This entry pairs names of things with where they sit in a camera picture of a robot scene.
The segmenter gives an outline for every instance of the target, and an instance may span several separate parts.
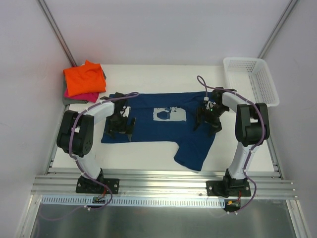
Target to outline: blue t-shirt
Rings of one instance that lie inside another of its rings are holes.
[[[136,118],[131,142],[176,142],[179,149],[175,161],[200,171],[214,140],[214,135],[208,136],[210,125],[207,123],[194,131],[196,109],[202,105],[205,95],[205,92],[140,94],[129,99],[129,118]],[[115,139],[104,134],[102,138],[102,143],[125,142],[129,142],[125,134],[116,133]]]

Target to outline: orange cloth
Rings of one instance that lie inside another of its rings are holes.
[[[104,73],[99,63],[86,60],[79,67],[64,69],[69,97],[83,93],[102,93],[106,91]]]

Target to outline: white plastic basket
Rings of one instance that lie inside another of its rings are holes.
[[[228,57],[223,60],[227,88],[234,88],[243,97],[268,107],[279,104],[278,94],[263,59]]]

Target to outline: white table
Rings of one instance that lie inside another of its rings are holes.
[[[204,91],[196,81],[201,75],[207,85],[226,87],[222,66],[175,66],[175,65],[102,65],[107,76],[107,92],[175,93]],[[92,105],[74,104],[69,109],[82,111]],[[221,118],[219,132],[209,150],[202,171],[225,171],[232,162],[237,141],[234,135],[235,113],[226,112]],[[174,161],[178,145],[174,142],[131,142],[102,144],[105,121],[94,129],[96,160],[102,168],[130,170],[188,171]],[[76,164],[60,148],[57,149],[54,168],[76,168]],[[266,142],[251,162],[250,171],[274,172]]]

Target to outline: wall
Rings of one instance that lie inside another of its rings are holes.
[[[15,236],[48,161],[70,67],[35,0],[0,1],[0,237]]]
[[[77,63],[257,57],[289,0],[47,0]]]
[[[302,0],[270,49],[280,105],[270,110],[271,134],[286,179],[294,179],[313,237],[317,234],[317,1]]]

